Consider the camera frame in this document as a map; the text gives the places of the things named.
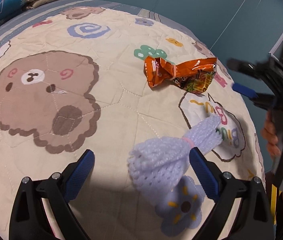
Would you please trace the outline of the white foam fruit net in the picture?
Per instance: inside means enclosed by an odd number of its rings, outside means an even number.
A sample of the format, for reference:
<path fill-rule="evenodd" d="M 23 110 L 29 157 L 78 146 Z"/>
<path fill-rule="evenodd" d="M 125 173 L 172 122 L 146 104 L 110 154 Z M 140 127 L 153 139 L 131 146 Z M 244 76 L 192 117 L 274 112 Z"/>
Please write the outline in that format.
<path fill-rule="evenodd" d="M 211 115 L 181 138 L 153 138 L 136 144 L 127 160 L 135 188 L 146 196 L 167 194 L 187 171 L 191 149 L 197 147 L 206 154 L 221 144 L 220 124 L 220 116 Z"/>

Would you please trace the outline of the yellow rimmed trash bin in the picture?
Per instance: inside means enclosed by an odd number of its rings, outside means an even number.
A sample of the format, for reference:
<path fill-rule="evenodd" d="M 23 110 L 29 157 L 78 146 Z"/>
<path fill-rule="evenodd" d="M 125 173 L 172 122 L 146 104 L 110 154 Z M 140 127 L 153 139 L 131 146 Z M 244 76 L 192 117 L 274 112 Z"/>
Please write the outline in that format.
<path fill-rule="evenodd" d="M 277 221 L 276 221 L 277 211 L 276 210 L 277 210 L 277 204 L 278 204 L 280 194 L 281 194 L 281 191 L 272 184 L 271 185 L 270 210 L 271 210 L 271 215 L 272 215 L 274 225 L 277 225 Z"/>

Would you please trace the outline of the cream cartoon bear quilt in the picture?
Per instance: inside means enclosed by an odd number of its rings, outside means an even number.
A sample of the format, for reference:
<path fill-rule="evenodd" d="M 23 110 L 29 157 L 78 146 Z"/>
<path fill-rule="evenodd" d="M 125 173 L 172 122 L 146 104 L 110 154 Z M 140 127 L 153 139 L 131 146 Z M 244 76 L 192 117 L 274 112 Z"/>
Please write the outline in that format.
<path fill-rule="evenodd" d="M 9 236 L 22 178 L 46 179 L 90 149 L 92 175 L 70 203 L 92 239 L 190 239 L 214 203 L 186 172 L 184 188 L 158 207 L 135 190 L 127 160 L 135 144 L 181 137 L 220 115 L 223 143 L 207 158 L 249 180 L 264 171 L 256 129 L 223 65 L 202 95 L 169 82 L 156 89 L 146 55 L 174 64 L 209 57 L 192 37 L 161 22 L 79 6 L 37 22 L 0 47 L 0 236 Z"/>

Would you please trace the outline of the grey striped bed sheet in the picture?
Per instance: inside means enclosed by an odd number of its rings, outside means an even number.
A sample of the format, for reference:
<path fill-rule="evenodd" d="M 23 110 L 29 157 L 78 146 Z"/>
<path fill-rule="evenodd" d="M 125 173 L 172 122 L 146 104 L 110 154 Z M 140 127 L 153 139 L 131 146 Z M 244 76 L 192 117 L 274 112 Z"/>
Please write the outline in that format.
<path fill-rule="evenodd" d="M 121 4 L 116 2 L 102 1 L 102 0 L 58 0 L 45 5 L 42 5 L 36 9 L 27 10 L 20 15 L 10 19 L 6 23 L 0 26 L 0 47 L 7 41 L 11 40 L 17 34 L 21 33 L 26 28 L 32 26 L 37 22 L 41 22 L 46 18 L 55 16 L 62 13 L 67 9 L 79 6 L 89 7 L 103 7 L 106 9 L 112 9 L 117 11 L 128 12 L 141 18 L 148 18 L 152 21 L 161 22 L 173 29 L 179 30 L 182 33 L 192 37 L 195 41 L 199 39 L 195 34 L 187 27 L 164 17 L 156 12 L 146 10 L 133 5 Z"/>

